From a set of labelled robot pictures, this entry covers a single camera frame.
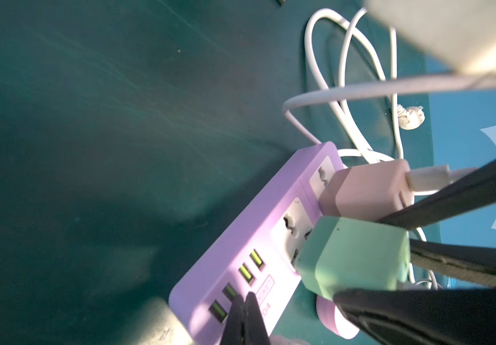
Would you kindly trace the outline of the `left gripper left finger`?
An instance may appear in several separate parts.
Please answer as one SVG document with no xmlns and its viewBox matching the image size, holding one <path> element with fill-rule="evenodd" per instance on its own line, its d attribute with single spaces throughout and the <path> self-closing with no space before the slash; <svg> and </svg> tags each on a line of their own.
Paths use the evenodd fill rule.
<svg viewBox="0 0 496 345">
<path fill-rule="evenodd" d="M 241 345 L 245 343 L 245 300 L 237 295 L 229 311 L 220 345 Z"/>
</svg>

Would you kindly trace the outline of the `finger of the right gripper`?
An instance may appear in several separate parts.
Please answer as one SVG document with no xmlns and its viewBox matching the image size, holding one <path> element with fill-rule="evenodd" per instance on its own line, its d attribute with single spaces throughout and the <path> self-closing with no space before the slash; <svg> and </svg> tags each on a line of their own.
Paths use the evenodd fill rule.
<svg viewBox="0 0 496 345">
<path fill-rule="evenodd" d="M 492 204 L 496 204 L 496 160 L 377 222 L 412 230 Z"/>
<path fill-rule="evenodd" d="M 380 344 L 496 344 L 496 288 L 346 290 L 334 303 Z"/>
</svg>

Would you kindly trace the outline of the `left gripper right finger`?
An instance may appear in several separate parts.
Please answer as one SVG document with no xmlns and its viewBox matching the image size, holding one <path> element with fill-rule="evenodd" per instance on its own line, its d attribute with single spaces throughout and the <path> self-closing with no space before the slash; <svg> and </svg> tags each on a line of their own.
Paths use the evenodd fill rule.
<svg viewBox="0 0 496 345">
<path fill-rule="evenodd" d="M 247 294 L 243 307 L 243 344 L 271 345 L 257 297 L 253 292 Z"/>
</svg>

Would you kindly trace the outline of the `purple power strip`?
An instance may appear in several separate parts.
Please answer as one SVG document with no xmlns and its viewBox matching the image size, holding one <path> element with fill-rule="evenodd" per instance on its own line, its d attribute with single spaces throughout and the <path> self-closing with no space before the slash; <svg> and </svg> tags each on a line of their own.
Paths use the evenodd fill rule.
<svg viewBox="0 0 496 345">
<path fill-rule="evenodd" d="M 343 169 L 332 142 L 297 150 L 173 287 L 169 306 L 198 344 L 218 344 L 235 296 L 253 292 L 271 333 L 297 289 L 295 262 L 319 198 Z"/>
</svg>

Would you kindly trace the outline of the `green USB charger adapter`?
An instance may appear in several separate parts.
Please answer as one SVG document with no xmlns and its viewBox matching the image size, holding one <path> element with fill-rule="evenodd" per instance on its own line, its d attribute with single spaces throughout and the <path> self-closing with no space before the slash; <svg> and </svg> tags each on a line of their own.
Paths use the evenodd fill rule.
<svg viewBox="0 0 496 345">
<path fill-rule="evenodd" d="M 407 230 L 337 216 L 318 220 L 295 263 L 304 286 L 327 300 L 343 290 L 397 290 L 409 265 Z"/>
</svg>

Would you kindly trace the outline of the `pink USB charger adapter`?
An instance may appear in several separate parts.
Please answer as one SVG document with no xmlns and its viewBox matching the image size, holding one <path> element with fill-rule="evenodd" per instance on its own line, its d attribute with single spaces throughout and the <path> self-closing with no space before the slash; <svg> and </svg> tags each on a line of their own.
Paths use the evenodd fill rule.
<svg viewBox="0 0 496 345">
<path fill-rule="evenodd" d="M 377 221 L 415 202 L 406 160 L 357 165 L 337 171 L 319 198 L 325 216 Z"/>
</svg>

